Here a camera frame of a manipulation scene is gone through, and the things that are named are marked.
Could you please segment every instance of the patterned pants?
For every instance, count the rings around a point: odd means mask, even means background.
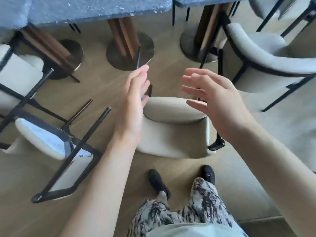
[[[127,237],[143,237],[154,228],[168,224],[218,223],[245,232],[235,222],[219,198],[214,185],[202,178],[194,180],[188,205],[174,212],[168,207],[166,194],[161,191],[156,200],[147,200],[134,217]]]

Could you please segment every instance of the wooden table leg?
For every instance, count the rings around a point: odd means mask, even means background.
[[[29,24],[21,30],[23,42],[44,57],[44,67],[56,71],[50,79],[62,79],[77,70],[83,61],[83,50],[73,40],[56,40],[49,32]]]
[[[180,47],[184,55],[192,61],[201,63],[207,41],[214,34],[221,11],[230,11],[232,3],[208,5],[204,7],[198,28],[190,29],[182,33]],[[209,54],[205,63],[217,61],[217,56]]]
[[[155,53],[153,40],[145,33],[136,32],[131,17],[108,20],[114,40],[106,50],[109,63],[124,71],[136,69],[136,53],[141,46],[140,66],[148,63]]]

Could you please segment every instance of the wooden floor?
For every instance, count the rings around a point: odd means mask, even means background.
[[[156,52],[149,63],[148,71],[148,79],[154,87],[153,96],[188,97],[180,91],[181,76],[185,68],[199,67],[199,64],[190,61],[182,54],[179,38],[186,28],[197,26],[202,10],[202,7],[191,8],[189,22],[186,23],[186,9],[176,8],[174,27],[171,25],[171,11],[133,18],[136,30],[150,35],[155,43]],[[254,32],[261,23],[261,19],[254,15],[247,1],[240,4],[232,21],[241,23],[247,33]],[[291,20],[272,21],[263,31],[281,33],[290,23]],[[38,91],[36,99],[43,106],[65,118],[72,116],[88,99],[93,99],[89,108],[71,126],[71,131],[79,138],[87,132],[106,107],[112,107],[111,113],[88,141],[93,147],[104,151],[113,131],[121,89],[128,73],[114,69],[107,62],[105,52],[112,39],[107,21],[83,23],[78,26],[81,28],[81,35],[73,32],[67,24],[50,27],[49,31],[57,39],[74,39],[82,45],[85,60],[75,74],[81,83],[75,83],[70,78],[49,80]],[[293,38],[300,28],[302,25],[296,28],[287,39]],[[217,64],[207,64],[205,68],[216,72]],[[316,153],[316,95],[313,93],[315,85],[315,81],[311,81],[308,86],[302,87],[265,115],[259,110],[285,90],[270,94],[242,94],[249,110],[259,123],[283,141],[314,170],[316,162],[311,157],[315,157]],[[50,123],[61,125],[61,122],[50,116],[29,107],[27,109]],[[2,133],[0,141],[12,142],[16,137],[15,133],[13,126],[7,128]],[[192,181],[202,164],[220,162],[225,155],[238,155],[231,146],[226,149],[219,152],[215,158],[207,159],[178,160],[135,153],[115,236],[124,236],[138,207],[145,199],[155,197],[154,191],[146,180],[148,169],[156,168],[161,173],[172,191],[169,205],[176,210],[186,203]],[[33,194],[43,187],[51,175],[52,171],[49,168],[33,162],[27,156],[0,159],[0,184],[2,183],[0,185],[0,236],[55,237],[59,235],[83,194],[88,180],[74,195],[66,199],[31,204],[29,200]]]

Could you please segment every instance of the shoe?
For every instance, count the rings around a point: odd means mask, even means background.
[[[207,182],[215,185],[215,173],[214,170],[209,165],[201,166],[201,177]]]
[[[149,170],[148,180],[150,185],[154,188],[157,194],[159,194],[160,191],[164,191],[166,193],[167,199],[171,197],[171,192],[168,189],[168,187],[163,183],[158,171],[154,169]]]

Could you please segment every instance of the round metal table base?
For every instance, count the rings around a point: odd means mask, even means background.
[[[203,60],[204,51],[201,51],[194,44],[196,29],[186,30],[180,37],[180,48],[183,54],[194,62],[201,63]],[[211,53],[208,54],[205,63],[212,63],[217,61],[217,56]]]
[[[59,41],[59,43],[61,45],[63,45],[70,52],[70,54],[78,60],[78,63],[76,64],[77,67],[71,73],[71,74],[73,74],[75,71],[78,70],[78,68],[80,67],[80,65],[83,61],[83,58],[84,58],[83,48],[81,47],[81,45],[78,42],[76,42],[74,40],[62,39]],[[48,68],[50,69],[51,66],[49,65],[49,63],[44,62],[43,70],[46,70]],[[49,76],[49,79],[60,80],[60,79],[67,78],[68,76],[69,76],[69,74],[67,74],[66,72],[54,71]]]
[[[143,32],[137,33],[139,43],[141,45],[141,55],[139,60],[139,66],[147,64],[155,53],[155,45],[150,36]],[[136,70],[137,63],[135,60],[123,56],[120,54],[119,49],[116,45],[115,40],[111,41],[107,50],[106,57],[108,62],[116,69],[122,71],[133,71]]]

